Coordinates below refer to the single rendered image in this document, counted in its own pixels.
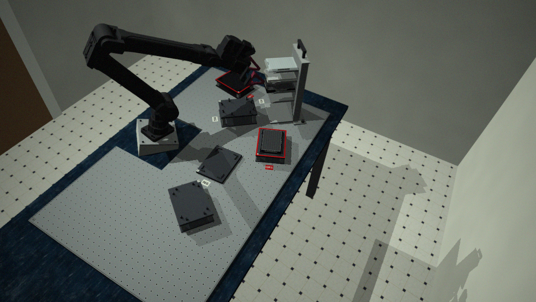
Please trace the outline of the grey shelf rack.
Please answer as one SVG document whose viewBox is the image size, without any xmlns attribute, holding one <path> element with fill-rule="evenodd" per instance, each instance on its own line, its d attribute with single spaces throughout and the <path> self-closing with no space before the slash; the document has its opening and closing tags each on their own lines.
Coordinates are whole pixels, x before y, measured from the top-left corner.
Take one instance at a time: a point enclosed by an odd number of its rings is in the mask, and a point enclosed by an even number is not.
<svg viewBox="0 0 536 302">
<path fill-rule="evenodd" d="M 307 78 L 307 68 L 309 64 L 302 64 L 293 46 L 292 56 L 294 57 L 299 70 L 276 71 L 274 73 L 294 72 L 297 80 L 279 81 L 273 84 L 293 83 L 295 91 L 278 91 L 268 93 L 271 104 L 264 104 L 270 124 L 299 121 L 301 105 L 304 95 L 304 86 Z"/>
</svg>

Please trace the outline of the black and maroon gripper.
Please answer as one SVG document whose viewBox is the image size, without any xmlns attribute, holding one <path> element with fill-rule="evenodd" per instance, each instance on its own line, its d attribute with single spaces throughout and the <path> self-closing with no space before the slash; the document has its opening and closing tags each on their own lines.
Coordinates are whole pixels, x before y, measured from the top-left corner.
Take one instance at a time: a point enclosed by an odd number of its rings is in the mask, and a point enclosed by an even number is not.
<svg viewBox="0 0 536 302">
<path fill-rule="evenodd" d="M 234 56 L 233 56 L 234 58 Z M 238 73 L 239 79 L 241 82 L 244 82 L 245 86 L 251 86 L 256 84 L 264 84 L 265 81 L 255 72 L 259 71 L 261 68 L 255 63 L 255 61 L 252 59 L 251 56 L 246 58 L 247 67 L 245 68 L 244 72 L 237 70 L 235 68 L 232 68 L 234 65 L 235 58 L 233 59 L 232 66 L 229 68 L 230 71 L 234 71 L 235 73 Z M 256 68 L 250 67 L 251 62 L 256 66 Z M 246 73 L 249 73 L 250 70 L 253 70 L 252 74 L 249 74 L 249 76 L 246 76 Z M 252 82 L 253 78 L 258 78 L 261 82 Z"/>
</svg>

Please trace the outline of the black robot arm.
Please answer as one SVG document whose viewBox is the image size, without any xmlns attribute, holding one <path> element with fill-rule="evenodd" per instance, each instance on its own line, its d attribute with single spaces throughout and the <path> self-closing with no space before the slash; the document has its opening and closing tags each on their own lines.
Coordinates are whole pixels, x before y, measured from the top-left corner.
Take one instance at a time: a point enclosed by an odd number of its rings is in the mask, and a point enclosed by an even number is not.
<svg viewBox="0 0 536 302">
<path fill-rule="evenodd" d="M 188 44 L 132 33 L 106 23 L 96 25 L 83 51 L 86 64 L 89 68 L 106 74 L 152 107 L 149 125 L 141 128 L 141 133 L 152 142 L 157 142 L 174 131 L 168 122 L 178 117 L 179 110 L 170 94 L 153 89 L 109 55 L 123 54 L 125 51 L 226 69 L 232 66 L 234 56 L 232 68 L 243 72 L 247 67 L 246 58 L 256 53 L 250 42 L 245 39 L 241 41 L 233 35 L 226 35 L 215 50 L 210 45 Z"/>
</svg>

